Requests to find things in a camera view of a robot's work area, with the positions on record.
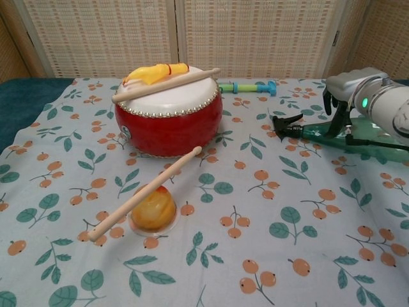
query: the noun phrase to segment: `drum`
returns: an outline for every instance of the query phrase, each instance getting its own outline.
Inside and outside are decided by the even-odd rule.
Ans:
[[[190,67],[187,74],[199,71]],[[146,85],[130,81],[121,84],[118,93],[137,86]],[[157,157],[179,157],[212,140],[222,118],[222,99],[216,81],[209,77],[120,102],[116,104],[115,115],[122,133],[141,152]]]

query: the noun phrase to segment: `drumstick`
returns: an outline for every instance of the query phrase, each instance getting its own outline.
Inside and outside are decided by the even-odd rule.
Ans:
[[[149,184],[144,186],[138,193],[133,195],[129,200],[127,200],[122,206],[104,219],[100,224],[98,224],[94,229],[88,233],[88,238],[90,241],[95,242],[99,237],[101,237],[105,232],[107,232],[112,226],[114,226],[123,216],[127,215],[133,208],[135,208],[141,201],[148,197],[154,190],[160,187],[167,179],[174,175],[183,165],[188,163],[195,155],[200,154],[202,148],[197,146],[193,150],[175,163],[173,163],[169,168],[167,168],[158,177],[153,179]]]
[[[194,72],[192,74],[186,74],[178,76],[177,78],[170,79],[161,83],[143,86],[142,88],[136,88],[135,90],[128,91],[126,93],[119,93],[112,96],[112,102],[117,104],[118,102],[139,98],[149,94],[158,93],[160,91],[175,88],[177,86],[192,83],[198,80],[206,79],[213,74],[218,74],[221,71],[219,68],[213,68],[211,70],[204,70],[202,72]]]

